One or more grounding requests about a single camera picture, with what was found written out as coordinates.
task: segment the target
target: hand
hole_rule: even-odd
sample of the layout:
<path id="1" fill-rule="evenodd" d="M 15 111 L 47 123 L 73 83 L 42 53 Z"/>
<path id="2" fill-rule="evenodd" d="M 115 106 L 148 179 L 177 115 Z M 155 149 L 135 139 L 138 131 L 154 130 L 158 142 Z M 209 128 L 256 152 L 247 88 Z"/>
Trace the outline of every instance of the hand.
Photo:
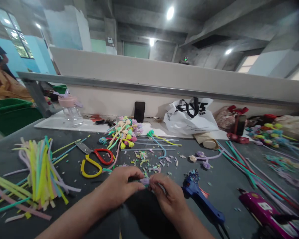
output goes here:
<path id="1" fill-rule="evenodd" d="M 141 179 L 144 178 L 144 174 L 135 166 L 117 167 L 95 189 L 98 194 L 97 199 L 102 201 L 103 209 L 106 212 L 119 207 L 135 192 L 145 189 L 145 186 L 140 182 L 128 183 L 129 177 Z"/>
<path id="2" fill-rule="evenodd" d="M 150 188 L 154 190 L 163 213 L 174 225 L 191 215 L 182 188 L 166 175 L 151 175 Z"/>

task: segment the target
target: black phone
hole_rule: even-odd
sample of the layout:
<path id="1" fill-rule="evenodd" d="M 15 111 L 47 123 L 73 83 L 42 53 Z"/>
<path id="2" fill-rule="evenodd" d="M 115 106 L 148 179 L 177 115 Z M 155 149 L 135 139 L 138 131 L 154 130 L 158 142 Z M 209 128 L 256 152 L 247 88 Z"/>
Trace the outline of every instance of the black phone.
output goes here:
<path id="1" fill-rule="evenodd" d="M 244 128 L 245 128 L 245 121 L 246 121 L 245 115 L 235 115 L 235 125 L 234 125 L 233 134 L 238 136 L 243 135 Z"/>
<path id="2" fill-rule="evenodd" d="M 136 101 L 134 108 L 134 119 L 137 123 L 143 123 L 145 112 L 145 102 Z"/>

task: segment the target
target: blue glue gun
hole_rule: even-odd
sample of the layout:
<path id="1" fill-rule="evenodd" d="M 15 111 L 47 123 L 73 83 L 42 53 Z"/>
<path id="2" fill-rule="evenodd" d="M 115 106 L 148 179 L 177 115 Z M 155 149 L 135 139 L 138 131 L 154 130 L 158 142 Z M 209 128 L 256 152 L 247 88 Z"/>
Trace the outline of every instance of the blue glue gun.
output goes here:
<path id="1" fill-rule="evenodd" d="M 183 191 L 191 197 L 196 197 L 196 199 L 198 199 L 206 206 L 206 208 L 208 208 L 209 213 L 217 220 L 218 224 L 223 225 L 225 222 L 224 215 L 216 208 L 214 208 L 214 206 L 207 200 L 207 198 L 205 198 L 198 185 L 199 179 L 200 178 L 198 176 L 198 170 L 190 171 L 183 183 Z"/>

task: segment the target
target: red bag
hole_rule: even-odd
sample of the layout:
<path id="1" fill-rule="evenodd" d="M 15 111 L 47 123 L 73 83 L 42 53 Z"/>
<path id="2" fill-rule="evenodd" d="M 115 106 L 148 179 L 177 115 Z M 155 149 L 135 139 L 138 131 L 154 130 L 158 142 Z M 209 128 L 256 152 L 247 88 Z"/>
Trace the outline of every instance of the red bag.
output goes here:
<path id="1" fill-rule="evenodd" d="M 244 107 L 242 109 L 236 108 L 235 105 L 224 106 L 221 108 L 219 114 L 216 116 L 215 120 L 219 128 L 224 130 L 231 130 L 232 126 L 235 124 L 235 115 L 243 115 L 249 109 Z"/>

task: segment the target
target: green plastic crate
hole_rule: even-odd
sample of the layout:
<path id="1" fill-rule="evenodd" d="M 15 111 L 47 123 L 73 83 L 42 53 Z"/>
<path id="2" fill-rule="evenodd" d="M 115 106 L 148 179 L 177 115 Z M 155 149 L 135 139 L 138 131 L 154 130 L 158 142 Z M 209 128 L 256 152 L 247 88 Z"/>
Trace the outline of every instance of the green plastic crate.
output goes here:
<path id="1" fill-rule="evenodd" d="M 15 99 L 15 98 L 3 99 L 3 100 L 0 100 L 0 114 L 11 111 L 11 110 L 28 108 L 31 105 L 32 105 L 32 102 L 22 100 L 22 99 Z"/>
<path id="2" fill-rule="evenodd" d="M 0 134 L 8 136 L 43 118 L 37 108 L 24 108 L 0 114 Z"/>
<path id="3" fill-rule="evenodd" d="M 53 89 L 60 94 L 65 94 L 67 87 L 66 85 L 60 85 L 60 86 L 53 86 Z"/>

